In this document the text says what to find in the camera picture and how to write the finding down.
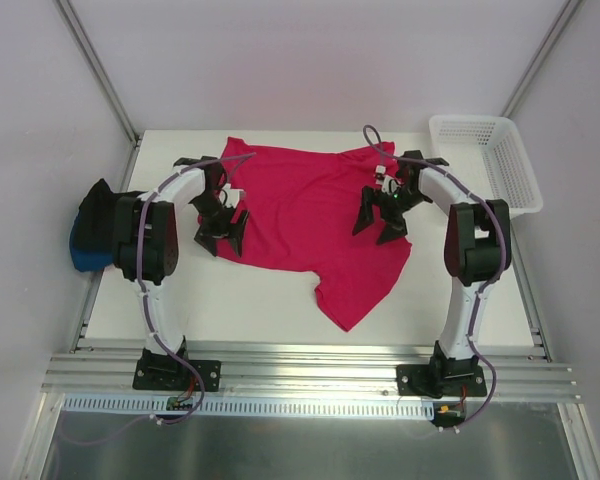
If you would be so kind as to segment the pink t shirt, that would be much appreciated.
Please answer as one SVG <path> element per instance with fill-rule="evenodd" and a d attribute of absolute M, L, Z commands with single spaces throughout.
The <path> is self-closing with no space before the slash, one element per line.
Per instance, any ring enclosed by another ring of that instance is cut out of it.
<path fill-rule="evenodd" d="M 250 145 L 228 138 L 227 166 L 239 166 L 230 184 L 244 190 L 249 213 L 242 254 L 218 245 L 221 258 L 259 268 L 312 272 L 321 312 L 351 331 L 393 289 L 411 255 L 404 237 L 380 245 L 382 225 L 353 232 L 361 191 L 374 186 L 382 157 L 370 147 L 318 153 Z"/>

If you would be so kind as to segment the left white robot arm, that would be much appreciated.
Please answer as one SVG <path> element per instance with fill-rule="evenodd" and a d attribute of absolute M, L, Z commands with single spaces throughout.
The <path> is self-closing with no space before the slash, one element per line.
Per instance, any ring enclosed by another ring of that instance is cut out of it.
<path fill-rule="evenodd" d="M 113 263 L 139 297 L 147 333 L 142 368 L 155 371 L 168 388 L 183 386 L 193 369 L 186 320 L 174 311 L 177 302 L 167 290 L 179 260 L 177 217 L 193 206 L 200 220 L 194 241 L 212 256 L 218 254 L 220 241 L 242 255 L 249 211 L 240 207 L 245 192 L 232 186 L 225 164 L 233 162 L 239 168 L 252 157 L 181 157 L 157 187 L 116 203 Z"/>

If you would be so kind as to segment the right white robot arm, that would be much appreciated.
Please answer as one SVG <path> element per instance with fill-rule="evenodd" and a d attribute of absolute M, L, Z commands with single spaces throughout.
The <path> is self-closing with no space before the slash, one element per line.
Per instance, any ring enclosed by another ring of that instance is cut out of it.
<path fill-rule="evenodd" d="M 511 264 L 510 210 L 501 199 L 485 200 L 471 191 L 442 158 L 409 151 L 396 161 L 396 174 L 379 165 L 375 185 L 362 188 L 353 232 L 381 218 L 377 242 L 384 245 L 407 235 L 404 215 L 422 203 L 446 215 L 443 260 L 452 279 L 446 322 L 428 364 L 409 367 L 399 377 L 412 391 L 440 398 L 483 384 L 485 362 L 476 338 L 489 294 Z"/>

